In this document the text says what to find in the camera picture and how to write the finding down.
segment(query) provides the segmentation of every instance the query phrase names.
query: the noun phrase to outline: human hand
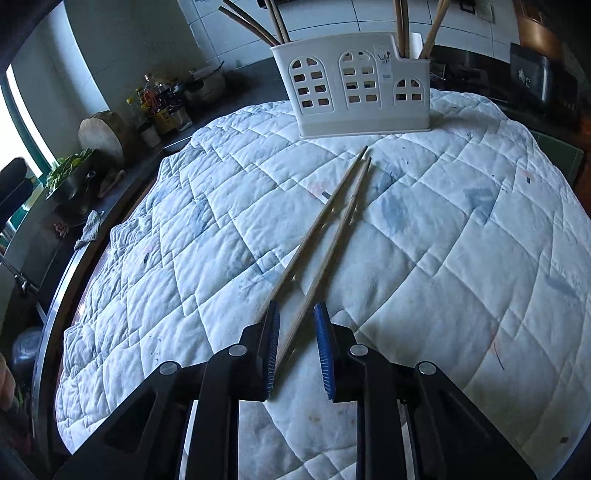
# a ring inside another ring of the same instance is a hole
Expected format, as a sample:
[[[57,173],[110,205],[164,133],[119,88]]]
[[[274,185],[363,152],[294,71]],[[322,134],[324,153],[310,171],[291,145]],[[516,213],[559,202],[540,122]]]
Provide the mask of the human hand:
[[[0,410],[8,411],[12,407],[15,386],[14,377],[0,353]]]

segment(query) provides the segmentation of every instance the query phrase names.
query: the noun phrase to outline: white plastic utensil holder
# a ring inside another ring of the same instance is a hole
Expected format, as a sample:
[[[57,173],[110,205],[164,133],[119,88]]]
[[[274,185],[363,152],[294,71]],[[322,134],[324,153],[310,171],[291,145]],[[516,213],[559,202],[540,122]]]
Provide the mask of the white plastic utensil holder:
[[[272,47],[303,138],[429,130],[429,60],[393,33],[351,33]]]

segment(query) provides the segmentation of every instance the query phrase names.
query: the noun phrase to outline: green vegetables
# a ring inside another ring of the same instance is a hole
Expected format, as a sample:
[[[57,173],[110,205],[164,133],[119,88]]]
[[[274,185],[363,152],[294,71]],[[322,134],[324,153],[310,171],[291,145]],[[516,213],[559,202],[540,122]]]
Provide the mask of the green vegetables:
[[[82,150],[80,153],[71,155],[67,158],[58,158],[58,166],[52,170],[49,175],[47,175],[47,196],[49,197],[49,195],[55,192],[56,188],[58,188],[61,183],[66,178],[68,178],[70,173],[72,173],[72,171],[74,171],[78,165],[90,157],[92,152],[94,152],[94,149],[87,148]]]

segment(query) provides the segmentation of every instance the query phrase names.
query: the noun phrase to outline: chopsticks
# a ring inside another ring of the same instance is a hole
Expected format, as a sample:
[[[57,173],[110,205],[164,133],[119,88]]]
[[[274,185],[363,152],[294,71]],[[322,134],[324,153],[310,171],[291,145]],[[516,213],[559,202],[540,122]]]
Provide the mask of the chopsticks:
[[[279,282],[277,282],[277,284],[275,285],[275,287],[273,288],[273,290],[269,294],[266,302],[263,303],[261,309],[257,313],[257,315],[256,315],[256,322],[257,323],[259,323],[259,322],[261,322],[263,320],[264,314],[267,311],[267,308],[269,308],[269,303],[272,300],[275,300],[275,297],[277,297],[277,295],[279,294],[279,292],[281,291],[281,289],[284,287],[285,283],[288,280],[291,280],[293,278],[293,276],[294,276],[293,271],[294,271],[294,268],[296,266],[297,261],[300,259],[300,257],[304,253],[304,251],[312,244],[312,242],[310,241],[310,239],[314,236],[314,234],[319,229],[319,227],[321,227],[323,225],[324,217],[326,217],[326,215],[333,209],[333,204],[334,204],[335,200],[337,199],[337,197],[339,196],[339,192],[343,189],[343,186],[349,180],[349,177],[351,176],[351,173],[356,168],[356,166],[359,164],[360,160],[365,155],[365,152],[367,151],[367,149],[368,149],[368,146],[365,145],[365,147],[363,148],[363,150],[361,151],[361,153],[359,153],[359,155],[357,156],[357,158],[355,159],[355,161],[352,163],[352,165],[349,167],[349,169],[345,173],[345,176],[340,181],[339,185],[337,186],[337,188],[335,189],[335,191],[333,192],[333,194],[330,196],[328,202],[326,202],[324,204],[324,207],[322,208],[322,210],[320,211],[320,213],[316,217],[316,220],[314,220],[314,223],[310,227],[310,230],[308,230],[308,233],[306,234],[306,236],[302,240],[299,248],[295,251],[294,256],[291,257],[291,260],[288,263],[288,265],[285,268],[285,270],[283,271],[283,275],[281,275],[281,278],[279,279]]]
[[[398,30],[398,55],[404,58],[404,26],[402,22],[402,5],[400,0],[394,0],[394,11],[396,12],[396,25]]]
[[[223,0],[223,2],[227,6],[229,6],[232,10],[234,10],[238,15],[241,15],[242,18],[246,22],[250,23],[254,28],[256,28],[259,31],[259,33],[261,33],[269,42],[271,42],[273,44],[273,46],[279,45],[279,42],[275,39],[275,37],[273,35],[271,35],[265,29],[265,27],[263,27],[259,22],[257,22],[254,18],[252,18],[249,14],[247,14],[242,8],[240,8],[239,6],[237,6],[235,3],[231,2],[230,0]]]
[[[271,16],[271,20],[275,25],[275,29],[277,30],[277,36],[279,39],[282,40],[281,43],[289,43],[290,36],[287,33],[287,29],[285,27],[285,23],[283,21],[283,17],[281,16],[281,12],[279,12],[279,8],[277,7],[277,3],[275,0],[265,0],[265,5],[267,6],[267,10],[269,10],[269,15]]]
[[[431,50],[433,49],[433,45],[435,43],[435,36],[437,35],[439,27],[441,27],[441,22],[443,22],[443,17],[445,17],[448,7],[449,0],[439,0],[439,3],[437,4],[437,14],[435,15],[433,26],[427,34],[425,45],[423,45],[423,49],[421,50],[421,54],[418,56],[418,58],[427,59],[430,57]]]
[[[227,16],[229,16],[235,22],[240,23],[240,25],[242,25],[243,27],[245,27],[248,30],[250,30],[252,33],[254,33],[257,37],[259,37],[263,42],[265,42],[270,47],[276,47],[277,45],[279,45],[279,42],[277,40],[275,40],[274,38],[273,38],[274,41],[269,40],[268,37],[267,37],[267,35],[265,35],[265,33],[263,33],[262,31],[260,31],[257,27],[255,27],[251,23],[247,22],[245,19],[239,17],[236,14],[233,14],[227,8],[219,7],[218,10],[220,12],[226,14]]]
[[[410,56],[410,25],[408,22],[408,0],[394,0],[398,30],[398,53],[400,58]]]
[[[304,305],[300,309],[300,312],[297,316],[297,320],[295,321],[295,323],[290,327],[289,331],[287,332],[287,339],[285,341],[285,347],[283,347],[283,349],[277,353],[277,359],[275,361],[275,376],[278,375],[278,372],[281,368],[281,364],[283,363],[283,361],[286,359],[286,357],[288,357],[291,354],[291,351],[292,351],[291,344],[293,343],[293,340],[296,337],[296,334],[297,334],[298,330],[300,329],[301,324],[304,322],[304,319],[306,318],[306,316],[309,313],[310,307],[312,306],[312,302],[314,302],[314,298],[316,296],[316,290],[318,290],[318,286],[320,285],[320,283],[324,279],[324,274],[326,273],[326,270],[328,269],[328,266],[330,264],[330,260],[332,259],[332,256],[335,253],[335,250],[336,250],[336,247],[339,243],[339,240],[340,240],[343,232],[345,231],[345,229],[349,226],[349,224],[351,222],[351,217],[353,216],[353,212],[355,211],[355,207],[357,206],[357,195],[359,194],[359,189],[361,187],[361,184],[363,183],[363,180],[369,170],[370,163],[371,163],[371,157],[369,157],[365,161],[365,164],[362,167],[361,174],[358,176],[357,183],[355,184],[355,189],[353,191],[353,195],[351,195],[351,198],[349,199],[349,203],[347,205],[345,213],[343,214],[343,217],[341,218],[341,221],[339,223],[339,227],[337,229],[335,237],[333,238],[332,243],[330,244],[329,249],[326,252],[326,255],[324,256],[322,264],[320,265],[320,269],[319,269],[318,273],[316,274],[316,276],[314,277],[314,280],[312,281],[312,285],[310,286],[308,293],[306,293],[306,298],[304,299]]]
[[[401,0],[402,31],[404,32],[404,58],[410,57],[410,24],[408,22],[408,0]]]
[[[287,28],[285,27],[285,22],[283,21],[281,12],[279,12],[279,9],[277,8],[275,0],[265,0],[265,5],[267,6],[267,10],[269,10],[269,15],[271,16],[271,20],[275,25],[275,30],[277,31],[277,38],[279,40],[275,39],[275,37],[273,37],[273,35],[271,35],[269,31],[265,29],[265,27],[263,27],[259,22],[257,22],[254,18],[247,14],[242,8],[240,8],[230,0],[223,0],[223,2],[236,13],[233,13],[224,7],[218,8],[220,12],[229,16],[232,20],[239,23],[243,27],[247,28],[249,31],[254,33],[257,37],[259,37],[270,47],[276,47],[278,45],[281,45],[282,43],[287,43],[291,41],[289,33],[287,32]]]

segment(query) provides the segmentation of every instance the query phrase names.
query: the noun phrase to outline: window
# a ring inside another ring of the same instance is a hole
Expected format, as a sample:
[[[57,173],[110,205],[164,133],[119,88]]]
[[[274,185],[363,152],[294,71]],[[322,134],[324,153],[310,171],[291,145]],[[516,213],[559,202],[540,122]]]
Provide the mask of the window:
[[[22,157],[37,178],[51,170],[56,159],[33,123],[9,67],[0,79],[0,170],[15,157]]]

